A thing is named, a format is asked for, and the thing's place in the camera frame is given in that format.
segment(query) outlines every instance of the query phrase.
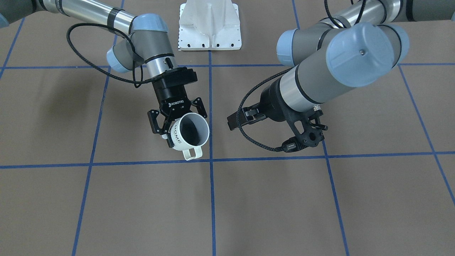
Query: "robotiq logo text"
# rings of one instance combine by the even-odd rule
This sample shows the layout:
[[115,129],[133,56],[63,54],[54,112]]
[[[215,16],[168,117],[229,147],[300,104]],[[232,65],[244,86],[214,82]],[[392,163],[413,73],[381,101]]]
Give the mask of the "robotiq logo text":
[[177,104],[180,104],[180,103],[183,103],[183,100],[169,103],[169,106],[171,107],[171,106],[174,106],[174,105],[177,105]]

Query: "black band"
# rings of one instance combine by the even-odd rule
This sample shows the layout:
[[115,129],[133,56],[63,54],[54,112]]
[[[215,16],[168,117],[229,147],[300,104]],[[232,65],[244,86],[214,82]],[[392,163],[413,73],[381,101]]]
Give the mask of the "black band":
[[134,18],[131,20],[130,28],[128,28],[128,34],[131,34],[131,29],[133,29],[133,21],[134,21],[135,18],[137,18],[137,16],[134,17]]
[[302,86],[300,85],[300,82],[298,80],[298,69],[300,68],[300,64],[297,65],[297,68],[295,69],[295,83],[297,84],[297,88],[300,91],[300,93],[305,97],[305,99],[313,104],[316,105],[321,105],[321,102],[317,102],[312,100],[302,89]]
[[[117,13],[119,13],[123,9],[118,9],[116,7],[113,7],[112,10],[109,12],[109,15],[107,16],[107,24],[109,27],[114,27],[114,21],[115,17],[117,16]],[[108,29],[110,33],[115,33],[114,30]]]
[[317,51],[319,51],[319,49],[321,49],[321,47],[322,47],[322,42],[324,41],[325,36],[326,36],[331,30],[332,30],[332,28],[331,28],[331,29],[327,29],[326,31],[324,31],[324,33],[322,33],[321,38],[319,38],[318,48],[316,48]]
[[43,0],[40,0],[40,5],[41,5],[41,7],[42,7],[45,11],[47,11],[47,8],[46,8],[46,6],[44,5]]
[[63,10],[63,6],[62,6],[61,2],[62,2],[62,0],[56,0],[56,7],[57,7],[57,10],[58,10],[61,14],[66,15],[66,16],[69,17],[69,15],[67,15],[67,14],[65,13],[65,11]]
[[[340,19],[334,18],[334,17],[332,17],[332,18],[333,18],[334,20],[336,20],[336,21],[339,21],[339,22],[341,23],[341,25],[345,26],[345,27],[343,27],[343,28],[346,28],[346,25],[345,25]],[[328,24],[328,25],[329,25],[331,28],[338,28],[335,24],[334,24],[333,26],[330,25],[330,24]]]
[[401,10],[403,9],[403,5],[404,5],[403,0],[400,0],[400,2],[399,2],[399,11],[398,11],[398,15],[400,15]]
[[385,7],[385,4],[382,2],[383,0],[378,0],[378,1],[382,4],[382,7],[384,8],[384,17],[382,17],[382,21],[379,23],[379,24],[382,24],[387,19],[387,8]]
[[36,12],[36,1],[35,0],[31,0],[31,5],[33,6],[32,13],[35,13]]
[[381,24],[380,26],[388,27],[388,28],[390,28],[393,32],[395,32],[395,34],[397,34],[398,41],[399,41],[399,46],[400,46],[400,47],[399,47],[399,56],[398,56],[398,58],[397,58],[397,62],[395,62],[395,63],[393,64],[393,67],[394,67],[395,65],[398,64],[398,60],[400,59],[400,57],[401,57],[401,52],[402,52],[402,50],[403,50],[403,43],[401,42],[401,37],[399,36],[398,32],[397,32],[393,27],[388,26],[388,25],[384,25],[384,24]]
[[153,60],[158,59],[158,58],[163,58],[163,57],[174,57],[174,54],[172,54],[172,53],[159,54],[159,55],[156,55],[156,56],[153,56],[151,58],[146,59],[145,63],[148,63],[150,61],[153,61]]
[[413,2],[414,0],[406,1],[406,18],[408,18],[408,21],[415,21],[414,16],[412,15]]

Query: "silver metal tube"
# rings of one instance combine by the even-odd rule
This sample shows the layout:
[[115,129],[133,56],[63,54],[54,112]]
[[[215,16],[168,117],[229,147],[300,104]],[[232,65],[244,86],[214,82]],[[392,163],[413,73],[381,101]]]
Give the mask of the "silver metal tube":
[[[389,23],[393,21],[400,11],[400,0],[367,0],[361,22],[369,22],[373,25],[381,23]],[[339,25],[346,27],[354,26],[355,21],[360,13],[362,1],[358,1],[354,5],[339,11],[333,15],[338,20]],[[324,19],[321,22],[337,28],[330,19]]]
[[[130,24],[135,15],[96,0],[43,0],[47,11],[61,13],[84,22],[113,26],[129,34]],[[114,22],[108,24],[109,15],[115,15]]]

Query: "bolt hole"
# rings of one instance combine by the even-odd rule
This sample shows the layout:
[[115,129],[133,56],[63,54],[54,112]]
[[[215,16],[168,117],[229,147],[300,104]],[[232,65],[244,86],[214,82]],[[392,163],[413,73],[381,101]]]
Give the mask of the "bolt hole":
[[308,137],[312,140],[312,141],[315,141],[316,140],[316,135],[314,133],[310,133],[308,135]]

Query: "grid line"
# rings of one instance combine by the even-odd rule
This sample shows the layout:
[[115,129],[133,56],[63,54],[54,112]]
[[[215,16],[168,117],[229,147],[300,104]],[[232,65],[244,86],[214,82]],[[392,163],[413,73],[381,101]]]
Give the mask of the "grid line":
[[325,162],[327,164],[327,170],[329,172],[329,179],[330,179],[330,185],[332,187],[332,194],[334,195],[335,208],[337,210],[338,222],[340,225],[341,236],[343,238],[344,251],[346,253],[346,256],[349,256],[348,241],[346,239],[346,233],[344,232],[343,219],[341,218],[341,210],[340,210],[340,206],[338,203],[337,191],[335,189],[334,177],[332,175],[332,168],[330,167],[330,161],[328,158],[327,147],[325,145],[325,141],[322,141],[322,147],[324,148],[324,156],[325,156],[324,158],[325,158]]
[[300,22],[298,21],[297,8],[295,7],[295,0],[292,0],[292,7],[294,9],[295,23],[297,24],[297,29],[300,29]]
[[433,146],[433,143],[431,142],[430,136],[429,136],[429,134],[428,134],[428,132],[427,132],[427,129],[426,129],[426,127],[425,127],[425,124],[424,124],[424,121],[423,121],[423,119],[422,119],[422,116],[420,115],[420,111],[419,111],[419,109],[417,108],[417,104],[415,103],[414,97],[412,96],[411,89],[410,89],[410,87],[409,87],[408,81],[406,80],[406,76],[404,75],[403,69],[401,68],[401,65],[400,65],[400,64],[398,64],[398,68],[399,68],[399,71],[400,71],[401,76],[402,76],[402,78],[403,78],[404,85],[406,86],[406,89],[408,90],[408,94],[409,94],[409,97],[411,98],[411,101],[412,101],[412,104],[413,104],[413,106],[414,106],[415,112],[417,113],[417,116],[419,117],[420,124],[422,125],[422,128],[423,128],[423,130],[424,130],[425,136],[426,136],[426,138],[427,138],[427,140],[428,140],[428,144],[430,145],[431,152],[432,152],[432,154],[434,155],[436,164],[438,165],[439,171],[441,172],[442,179],[444,180],[444,183],[445,183],[445,185],[446,185],[446,187],[447,187],[447,190],[448,190],[448,192],[449,192],[450,198],[452,199],[452,203],[453,203],[454,206],[455,206],[455,197],[454,197],[454,194],[453,194],[453,192],[452,192],[452,189],[450,188],[450,184],[449,184],[449,182],[448,182],[448,180],[447,180],[447,177],[446,177],[446,175],[445,175],[445,173],[444,173],[444,170],[442,169],[441,163],[439,162],[438,155],[437,155],[436,152],[435,152],[435,148],[434,148],[434,146]]
[[212,208],[212,256],[217,254],[215,227],[215,182],[213,179],[213,100],[212,100],[212,51],[208,51],[208,98],[209,98],[209,144],[210,144],[210,205]]
[[14,45],[16,44],[17,38],[19,37],[20,30],[22,29],[22,25],[24,24],[25,18],[22,18],[20,21],[19,27],[17,28],[16,35],[14,36],[13,42],[11,43],[10,50],[8,51],[8,54],[6,55],[5,62],[3,63],[2,69],[0,70],[0,79],[3,76],[3,72],[5,71],[6,64],[8,63],[11,53],[13,52]]
[[[422,156],[433,155],[433,152],[411,152],[411,153],[384,153],[384,154],[347,154],[327,155],[327,158],[371,158],[371,157],[399,157],[399,156]],[[435,152],[436,155],[455,155],[455,151]],[[186,160],[154,160],[135,162],[98,162],[98,163],[72,163],[72,164],[21,164],[21,165],[0,165],[0,169],[34,169],[34,168],[56,168],[56,167],[88,167],[92,166],[116,166],[116,165],[145,165],[145,164],[185,164],[185,163],[209,163],[212,162],[241,162],[241,161],[276,161],[276,160],[306,160],[324,159],[324,155],[316,156],[280,156],[280,157],[245,157],[245,158],[213,158]]]
[[[125,0],[121,0],[120,8],[123,8],[124,4],[125,4]],[[118,38],[118,36],[115,35],[112,45],[116,44],[117,38]],[[109,67],[107,69],[107,72],[108,73],[111,72],[111,67]],[[99,114],[98,114],[98,121],[96,123],[95,136],[93,138],[93,148],[92,148],[92,151],[91,151],[90,163],[89,163],[88,170],[87,170],[87,177],[86,177],[86,183],[85,183],[85,187],[84,187],[84,194],[82,195],[81,210],[79,212],[79,219],[77,221],[76,234],[74,236],[74,244],[73,244],[73,250],[72,250],[71,256],[76,256],[77,244],[79,242],[79,234],[80,234],[80,231],[81,231],[82,218],[84,216],[85,203],[86,203],[86,199],[87,199],[88,187],[89,187],[89,184],[90,184],[90,177],[91,177],[91,170],[92,170],[92,167],[93,167],[93,160],[95,158],[96,143],[98,142],[98,135],[99,135],[99,132],[100,132],[101,117],[103,115],[104,100],[106,99],[106,92],[107,92],[107,86],[109,84],[109,78],[110,78],[109,76],[106,76],[106,82],[104,84],[103,96],[101,98],[100,111],[99,111]]]

